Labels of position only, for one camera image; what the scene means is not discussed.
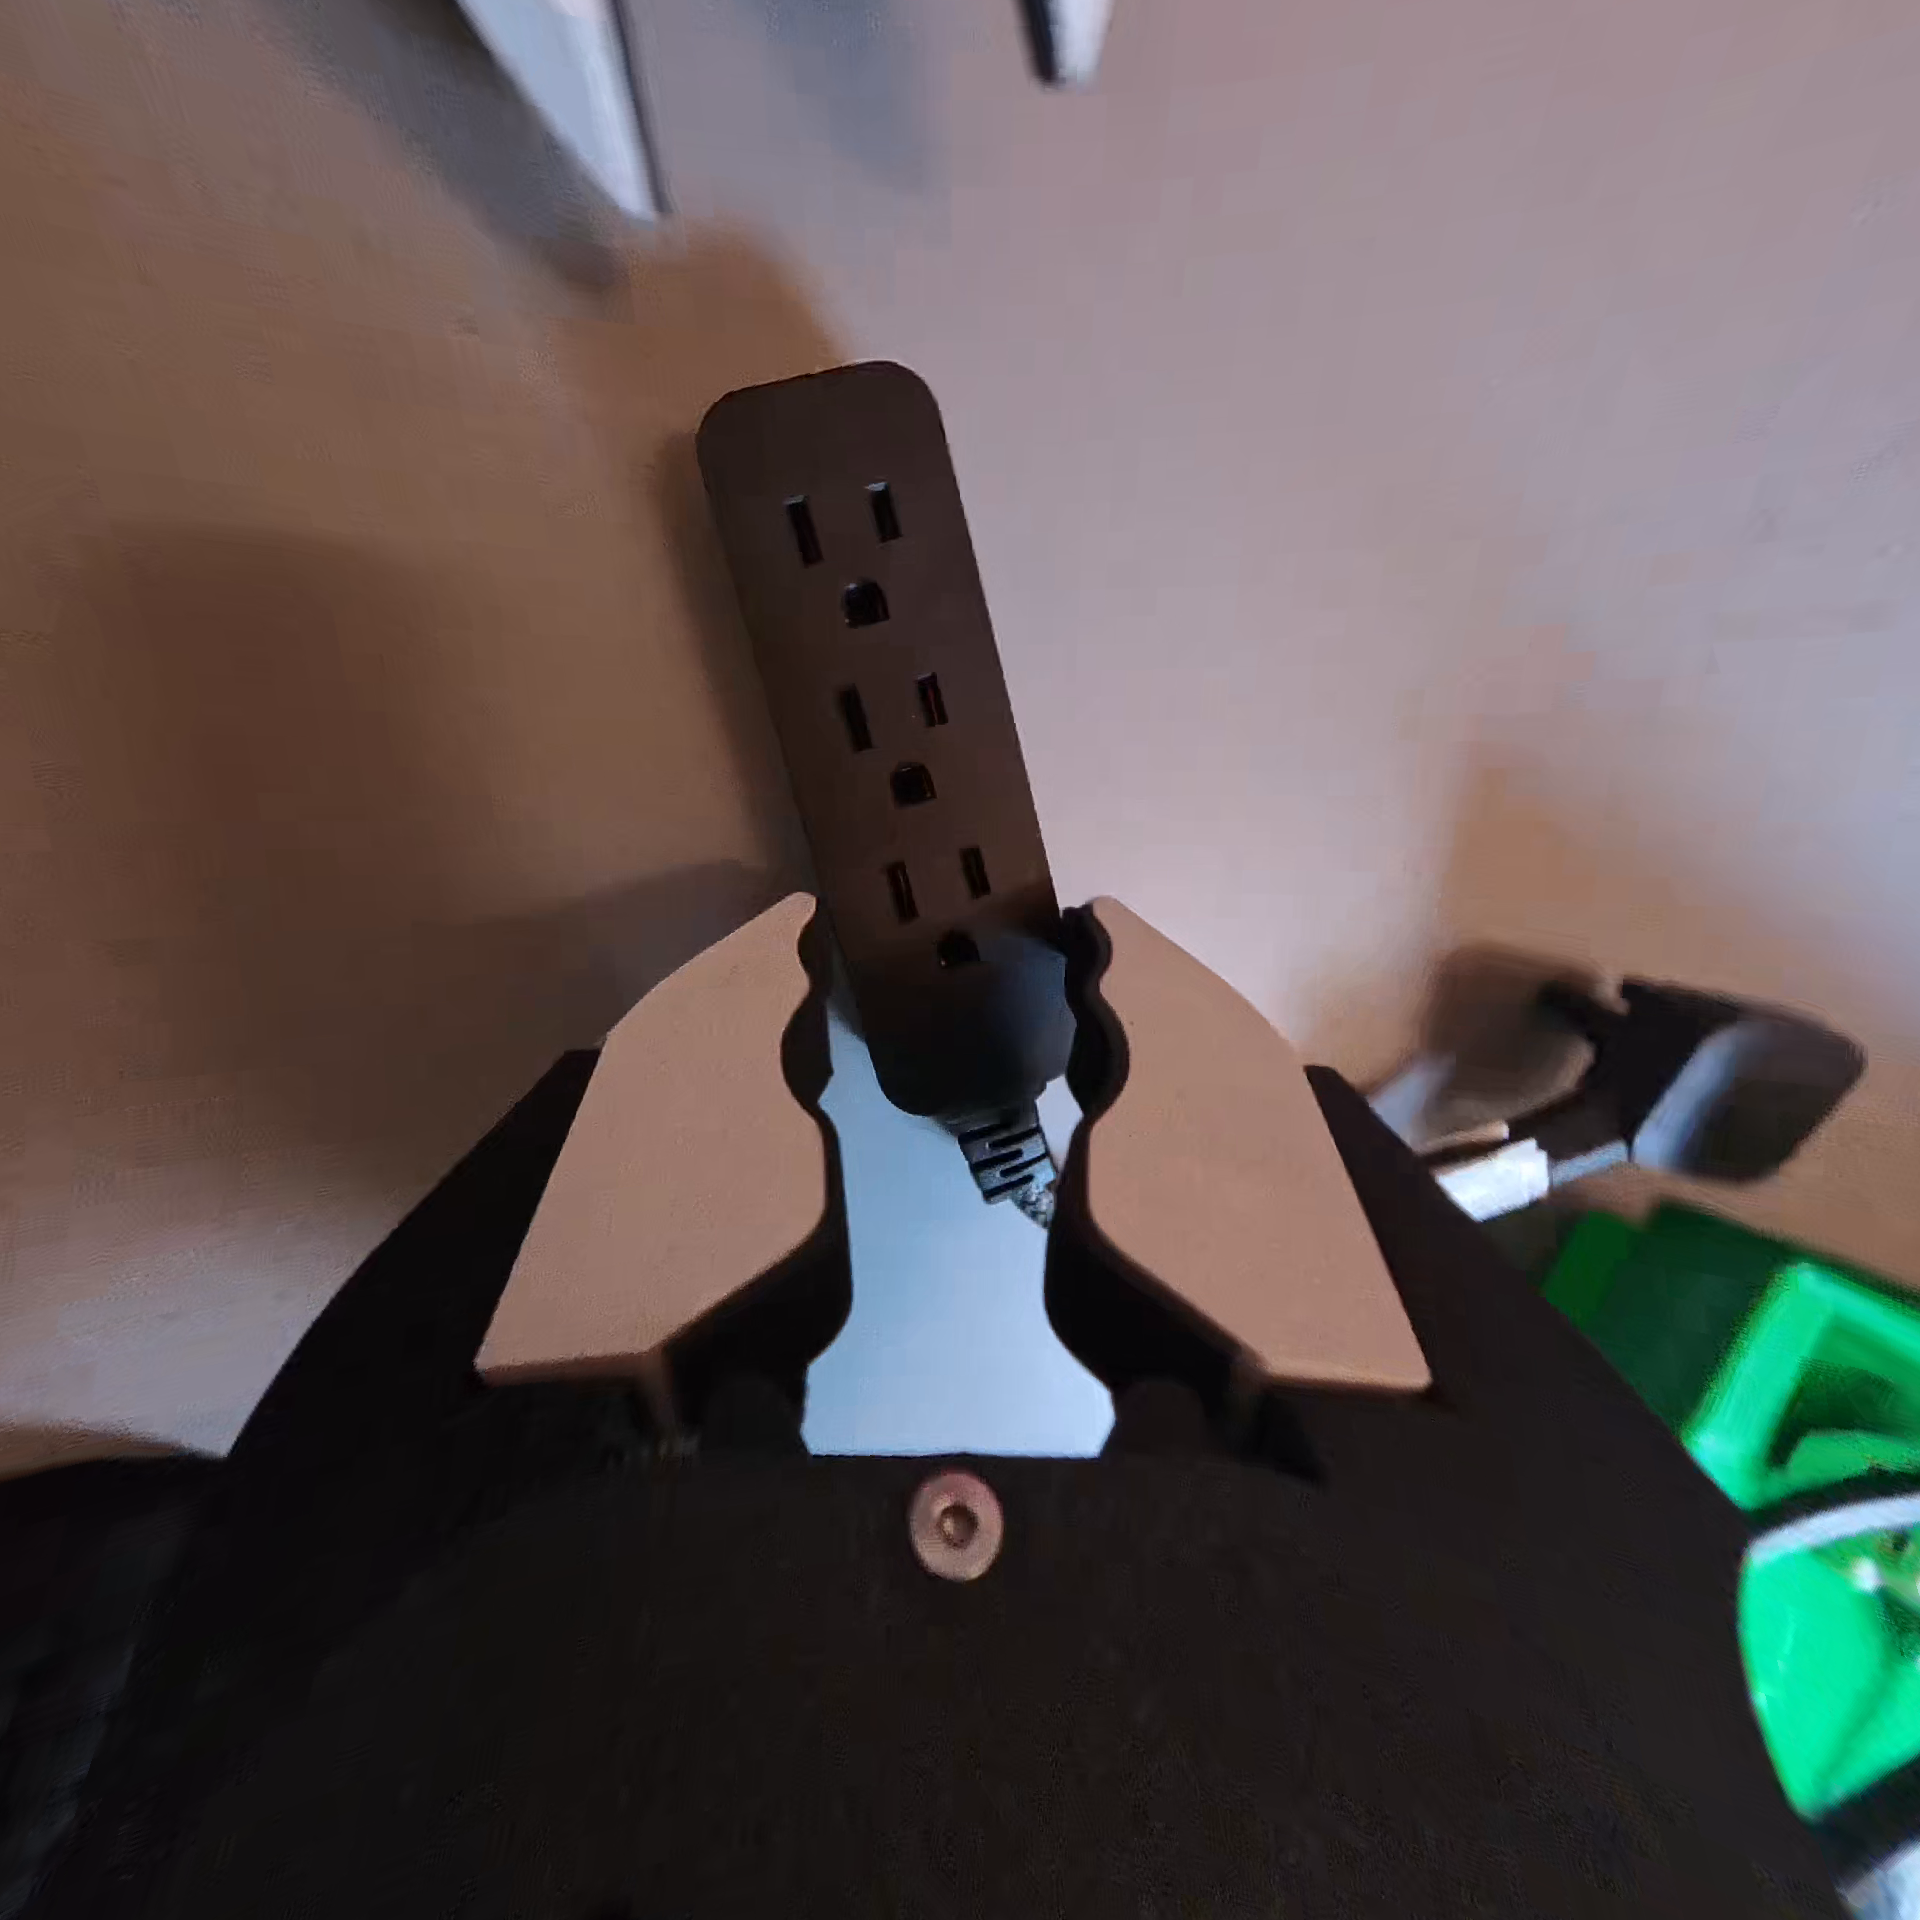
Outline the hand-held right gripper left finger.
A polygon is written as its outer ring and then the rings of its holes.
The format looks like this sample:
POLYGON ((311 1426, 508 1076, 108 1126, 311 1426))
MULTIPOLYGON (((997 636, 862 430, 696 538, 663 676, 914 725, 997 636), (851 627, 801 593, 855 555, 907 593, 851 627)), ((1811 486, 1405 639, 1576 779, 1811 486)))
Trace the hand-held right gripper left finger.
POLYGON ((824 946, 788 894, 607 1032, 479 1342, 488 1386, 624 1385, 669 1433, 741 1378, 802 1413, 851 1316, 824 946))

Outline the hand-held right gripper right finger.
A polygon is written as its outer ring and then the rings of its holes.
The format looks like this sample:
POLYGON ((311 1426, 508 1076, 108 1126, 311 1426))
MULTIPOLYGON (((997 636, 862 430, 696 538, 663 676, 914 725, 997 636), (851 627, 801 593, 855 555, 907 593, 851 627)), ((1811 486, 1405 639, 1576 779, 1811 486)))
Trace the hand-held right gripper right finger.
POLYGON ((1078 1122, 1043 1316, 1118 1406, 1414 1399, 1432 1369, 1293 1045, 1115 900, 1063 926, 1078 1122))

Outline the black angled plug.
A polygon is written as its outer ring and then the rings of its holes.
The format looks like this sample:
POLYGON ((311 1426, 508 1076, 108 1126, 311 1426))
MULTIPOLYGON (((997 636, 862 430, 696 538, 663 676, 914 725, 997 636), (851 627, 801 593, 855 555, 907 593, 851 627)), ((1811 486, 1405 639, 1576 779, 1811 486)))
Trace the black angled plug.
POLYGON ((1855 1040, 1756 1000, 1623 979, 1614 1000, 1553 983, 1541 1009, 1589 1060, 1573 1091, 1513 1122, 1553 1184, 1635 1167, 1692 1184, 1772 1178, 1864 1070, 1855 1040))

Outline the green plastic bin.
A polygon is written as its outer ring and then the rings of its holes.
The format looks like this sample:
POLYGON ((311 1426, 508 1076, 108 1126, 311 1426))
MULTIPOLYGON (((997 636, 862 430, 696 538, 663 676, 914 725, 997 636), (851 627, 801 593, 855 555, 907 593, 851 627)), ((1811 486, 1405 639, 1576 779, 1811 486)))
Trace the green plastic bin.
POLYGON ((1916 1296, 1685 1207, 1587 1212, 1544 1286, 1752 1528, 1746 1700, 1787 1804, 1916 1762, 1916 1296))

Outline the black power strip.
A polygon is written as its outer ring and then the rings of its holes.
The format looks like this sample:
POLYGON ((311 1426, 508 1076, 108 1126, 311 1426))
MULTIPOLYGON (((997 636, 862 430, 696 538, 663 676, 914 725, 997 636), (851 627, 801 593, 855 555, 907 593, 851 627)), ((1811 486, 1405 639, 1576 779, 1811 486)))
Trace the black power strip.
POLYGON ((1063 923, 941 407, 894 363, 695 438, 878 1089, 959 1141, 1063 1076, 1063 923))

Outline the silver metal piece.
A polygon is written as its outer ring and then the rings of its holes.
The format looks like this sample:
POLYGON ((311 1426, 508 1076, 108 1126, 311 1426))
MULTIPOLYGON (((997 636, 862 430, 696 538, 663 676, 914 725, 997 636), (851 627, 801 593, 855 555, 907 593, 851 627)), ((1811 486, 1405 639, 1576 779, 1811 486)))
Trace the silver metal piece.
POLYGON ((631 224, 669 215, 627 3, 459 3, 544 132, 631 224))
POLYGON ((1020 3, 1030 60, 1042 83, 1052 90, 1085 90, 1099 75, 1105 40, 1115 3, 1020 3))

